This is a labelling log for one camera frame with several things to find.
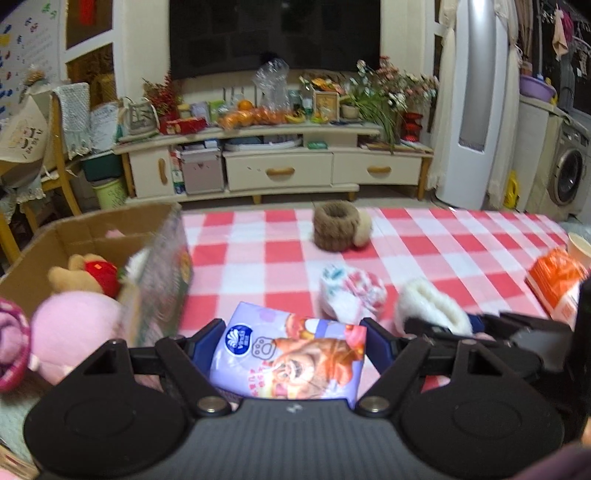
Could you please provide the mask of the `white fluffy slipper sock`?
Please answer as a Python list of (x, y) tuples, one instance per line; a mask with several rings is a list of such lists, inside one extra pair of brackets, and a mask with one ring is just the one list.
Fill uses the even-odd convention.
[(400, 333), (407, 332), (406, 324), (411, 318), (446, 328), (456, 335), (473, 335), (468, 314), (452, 297), (425, 278), (407, 282), (394, 303), (394, 324)]

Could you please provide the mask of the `purple tissue pack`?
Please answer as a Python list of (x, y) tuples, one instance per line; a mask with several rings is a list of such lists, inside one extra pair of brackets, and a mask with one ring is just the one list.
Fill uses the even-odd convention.
[(356, 402), (367, 328), (239, 303), (209, 380), (232, 398)]

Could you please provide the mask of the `white pink patterned sock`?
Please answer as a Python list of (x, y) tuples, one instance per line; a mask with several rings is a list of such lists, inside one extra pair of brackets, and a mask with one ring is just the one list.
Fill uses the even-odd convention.
[(378, 320), (388, 291), (375, 274), (346, 265), (329, 265), (322, 271), (320, 306), (329, 318), (358, 325), (363, 318)]

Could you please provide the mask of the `pink plush pig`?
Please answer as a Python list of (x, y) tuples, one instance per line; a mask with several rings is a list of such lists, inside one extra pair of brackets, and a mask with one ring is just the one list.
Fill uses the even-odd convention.
[(104, 342), (121, 335), (120, 313), (119, 302), (99, 293), (50, 296), (32, 317), (29, 369), (58, 384)]

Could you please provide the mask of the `brown teddy bear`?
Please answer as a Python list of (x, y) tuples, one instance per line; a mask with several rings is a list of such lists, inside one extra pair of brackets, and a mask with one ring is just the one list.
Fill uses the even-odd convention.
[(95, 254), (72, 255), (66, 268), (51, 267), (47, 278), (54, 293), (84, 291), (115, 299), (121, 289), (117, 267)]

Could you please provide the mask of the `brown knitted round holder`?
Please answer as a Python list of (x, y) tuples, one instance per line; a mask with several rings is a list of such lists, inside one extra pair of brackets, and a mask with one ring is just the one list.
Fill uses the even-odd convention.
[(315, 207), (315, 246), (328, 252), (360, 249), (370, 243), (373, 221), (365, 210), (348, 201), (332, 201)]

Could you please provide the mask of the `orange white tissue package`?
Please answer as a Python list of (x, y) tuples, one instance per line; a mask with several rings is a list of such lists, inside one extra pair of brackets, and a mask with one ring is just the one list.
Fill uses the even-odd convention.
[(552, 320), (574, 329), (580, 286), (588, 274), (564, 248), (554, 248), (535, 261), (525, 282)]

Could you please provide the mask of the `cardboard box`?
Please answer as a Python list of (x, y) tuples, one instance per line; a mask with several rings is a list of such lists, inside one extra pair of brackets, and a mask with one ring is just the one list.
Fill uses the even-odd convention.
[(121, 305), (120, 335), (150, 346), (179, 330), (192, 262), (177, 203), (130, 204), (41, 228), (1, 279), (31, 315), (59, 289), (103, 287)]

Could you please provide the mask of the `washing machine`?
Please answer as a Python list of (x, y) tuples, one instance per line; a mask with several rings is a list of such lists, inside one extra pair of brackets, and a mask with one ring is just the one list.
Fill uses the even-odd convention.
[(552, 115), (525, 211), (564, 221), (582, 212), (590, 188), (590, 133), (570, 116)]

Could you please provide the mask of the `green trash bin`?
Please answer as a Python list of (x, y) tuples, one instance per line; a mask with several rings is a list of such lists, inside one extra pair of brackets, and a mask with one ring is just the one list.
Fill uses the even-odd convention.
[(105, 179), (91, 184), (101, 210), (111, 210), (123, 206), (128, 198), (123, 177)]

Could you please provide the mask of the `white standing air conditioner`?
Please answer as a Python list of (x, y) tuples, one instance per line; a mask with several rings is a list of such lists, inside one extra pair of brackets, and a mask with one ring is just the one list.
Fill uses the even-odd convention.
[(430, 188), (452, 207), (501, 207), (519, 112), (518, 15), (512, 1), (444, 1)]

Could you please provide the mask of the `red gift box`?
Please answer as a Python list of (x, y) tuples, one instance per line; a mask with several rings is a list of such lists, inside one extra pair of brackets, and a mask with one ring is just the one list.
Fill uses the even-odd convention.
[(162, 124), (162, 133), (165, 135), (192, 135), (204, 130), (207, 121), (204, 118), (185, 118), (166, 121)]

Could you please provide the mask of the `potted flower plant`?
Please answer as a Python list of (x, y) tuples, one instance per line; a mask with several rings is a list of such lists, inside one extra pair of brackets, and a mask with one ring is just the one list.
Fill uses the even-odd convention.
[(355, 107), (363, 121), (379, 125), (384, 143), (393, 150), (400, 143), (403, 116), (430, 104), (438, 90), (437, 77), (400, 69), (389, 57), (382, 56), (377, 69), (360, 59), (346, 82), (342, 105)]

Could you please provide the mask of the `wooden picture frame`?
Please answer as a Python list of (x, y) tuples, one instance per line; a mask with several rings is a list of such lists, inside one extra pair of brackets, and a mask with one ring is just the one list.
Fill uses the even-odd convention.
[(339, 121), (339, 94), (332, 91), (314, 92), (315, 113), (328, 121)]

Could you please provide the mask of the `colourful wall poster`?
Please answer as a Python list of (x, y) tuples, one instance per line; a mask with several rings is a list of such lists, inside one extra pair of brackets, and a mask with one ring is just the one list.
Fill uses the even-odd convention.
[(28, 0), (1, 21), (1, 118), (16, 111), (25, 74), (39, 67), (49, 82), (60, 79), (62, 2)]

